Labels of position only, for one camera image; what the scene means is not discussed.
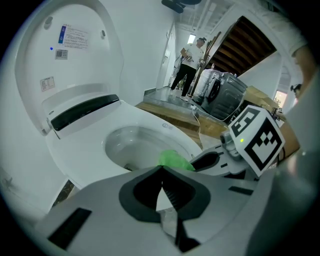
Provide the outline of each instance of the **toilet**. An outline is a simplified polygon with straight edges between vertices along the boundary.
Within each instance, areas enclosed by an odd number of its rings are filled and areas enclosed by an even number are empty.
[[[55,164],[79,189],[156,166],[164,150],[188,161],[202,152],[172,124],[119,98],[124,57],[100,1],[47,1],[23,26],[19,95]]]

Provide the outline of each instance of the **white shirt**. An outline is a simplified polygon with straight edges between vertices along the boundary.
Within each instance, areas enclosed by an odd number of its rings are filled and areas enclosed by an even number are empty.
[[[199,60],[204,58],[204,51],[201,48],[198,48],[195,43],[188,43],[183,48],[186,50],[187,54],[192,55],[193,61],[187,61],[187,58],[185,58],[182,64],[188,65],[196,70],[198,68]]]

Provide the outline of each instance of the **cardboard box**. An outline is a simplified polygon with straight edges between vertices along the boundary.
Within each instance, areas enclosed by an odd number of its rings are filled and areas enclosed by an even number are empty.
[[[249,86],[246,89],[244,100],[262,107],[268,110],[270,113],[274,113],[275,109],[279,108],[279,105],[277,103],[270,99],[265,93],[253,86]]]

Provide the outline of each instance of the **green sponge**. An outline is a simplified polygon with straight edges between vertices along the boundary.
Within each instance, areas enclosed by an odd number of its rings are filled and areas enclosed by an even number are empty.
[[[158,165],[179,168],[188,171],[196,170],[192,166],[192,164],[187,161],[187,159],[179,155],[178,152],[175,150],[162,151],[158,160]]]

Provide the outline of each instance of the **black pants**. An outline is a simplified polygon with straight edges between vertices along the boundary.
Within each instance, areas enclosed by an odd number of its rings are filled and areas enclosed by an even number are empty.
[[[186,80],[185,80],[185,84],[183,87],[183,91],[182,91],[182,95],[181,96],[186,96],[189,90],[189,87],[192,83],[192,80],[195,78],[197,70],[185,65],[185,64],[181,64],[181,67],[178,71],[178,73],[176,74],[176,77],[172,83],[171,86],[171,90],[174,90],[177,86],[177,84],[185,77],[186,75]]]

